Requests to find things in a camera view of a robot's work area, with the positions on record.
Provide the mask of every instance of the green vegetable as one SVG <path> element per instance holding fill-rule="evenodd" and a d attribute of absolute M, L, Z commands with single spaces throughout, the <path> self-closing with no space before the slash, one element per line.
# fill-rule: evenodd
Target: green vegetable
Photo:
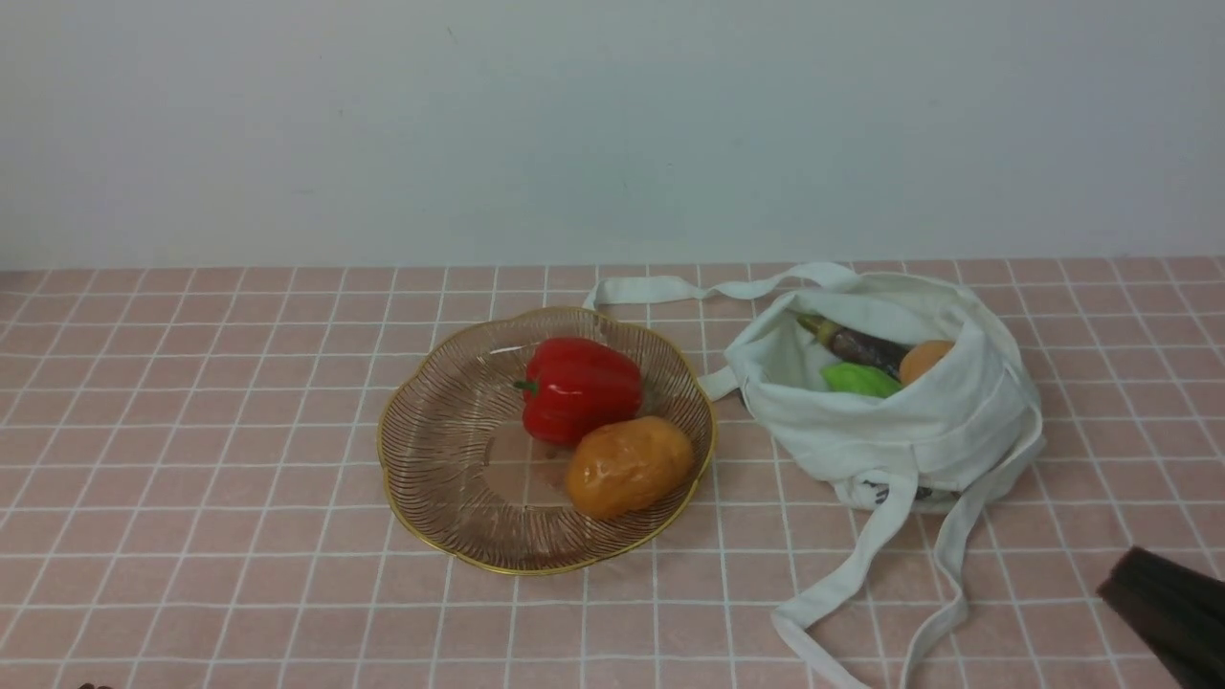
<path fill-rule="evenodd" d="M 902 384 L 883 370 L 848 362 L 821 369 L 821 378 L 826 379 L 832 392 L 884 398 L 902 390 Z"/>

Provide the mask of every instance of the white tote bag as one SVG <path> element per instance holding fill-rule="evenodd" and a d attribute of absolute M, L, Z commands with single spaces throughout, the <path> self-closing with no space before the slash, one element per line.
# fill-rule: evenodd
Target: white tote bag
<path fill-rule="evenodd" d="M 728 368 L 703 376 L 702 386 L 713 400 L 739 389 L 748 412 L 805 472 L 831 483 L 846 505 L 873 511 L 846 561 L 773 614 L 783 640 L 834 685 L 867 689 L 806 630 L 855 596 L 873 557 L 911 511 L 947 514 L 932 554 L 954 596 L 910 640 L 905 689 L 914 664 L 965 619 L 962 563 L 984 505 L 1011 490 L 1045 445 L 1038 390 L 1003 322 L 971 291 L 938 280 L 858 275 L 837 264 L 807 264 L 768 280 L 706 289 L 671 276 L 622 277 L 600 281 L 584 306 L 712 294 L 756 299 L 788 277 L 817 287 L 778 297 L 728 347 Z M 834 394 L 820 371 L 838 359 L 799 326 L 799 313 L 902 345 L 956 345 L 888 398 Z"/>

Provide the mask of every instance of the red bell pepper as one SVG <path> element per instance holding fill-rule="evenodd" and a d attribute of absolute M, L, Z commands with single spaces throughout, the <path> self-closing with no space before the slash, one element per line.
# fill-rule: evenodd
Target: red bell pepper
<path fill-rule="evenodd" d="M 523 428 L 573 447 L 601 425 L 630 421 L 642 406 L 642 371 L 630 357 L 582 337 L 545 340 L 528 362 Z"/>

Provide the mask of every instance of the fruit bowl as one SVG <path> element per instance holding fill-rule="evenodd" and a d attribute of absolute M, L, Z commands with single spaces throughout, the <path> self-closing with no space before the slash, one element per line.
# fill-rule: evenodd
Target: fruit bowl
<path fill-rule="evenodd" d="M 663 417 L 693 444 L 685 481 L 644 510 L 593 520 L 564 488 L 570 451 L 523 430 L 514 389 L 535 346 L 586 337 L 622 352 L 642 370 L 639 416 Z M 647 543 L 693 498 L 710 465 L 715 416 L 675 345 L 646 327 L 595 311 L 545 308 L 462 330 L 421 362 L 379 422 L 387 500 L 408 531 L 489 571 L 560 574 Z"/>

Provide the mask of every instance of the bag handle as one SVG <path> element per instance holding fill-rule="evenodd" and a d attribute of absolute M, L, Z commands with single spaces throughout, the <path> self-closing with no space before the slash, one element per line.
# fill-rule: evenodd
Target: bag handle
<path fill-rule="evenodd" d="M 902 685 L 907 689 L 914 666 L 946 635 L 951 634 L 969 614 L 969 602 L 962 586 L 962 568 L 970 531 L 982 515 L 986 504 L 1012 487 L 1020 472 L 1046 445 L 1042 438 L 1042 414 L 1036 396 L 1018 383 L 1029 409 L 1022 438 L 991 471 L 984 473 L 958 499 L 940 527 L 932 557 L 937 570 L 953 590 L 953 601 L 931 614 L 919 626 L 907 647 L 902 668 Z M 846 603 L 867 580 L 867 571 L 876 554 L 902 528 L 914 505 L 919 487 L 918 467 L 893 470 L 889 497 L 867 520 L 855 543 L 855 550 L 838 569 L 806 591 L 779 606 L 772 614 L 774 629 L 783 641 L 822 677 L 839 689 L 869 689 L 851 676 L 828 651 L 809 636 L 807 629 Z"/>
<path fill-rule="evenodd" d="M 701 300 L 714 294 L 747 302 L 769 294 L 789 277 L 811 280 L 821 287 L 835 288 L 855 282 L 859 280 L 859 273 L 839 264 L 818 261 L 800 264 L 763 280 L 724 282 L 706 288 L 674 275 L 608 277 L 595 283 L 583 300 L 583 308 L 594 310 L 605 304 L 665 304 L 687 299 Z M 729 367 L 701 376 L 698 384 L 710 400 L 722 400 L 740 386 Z"/>

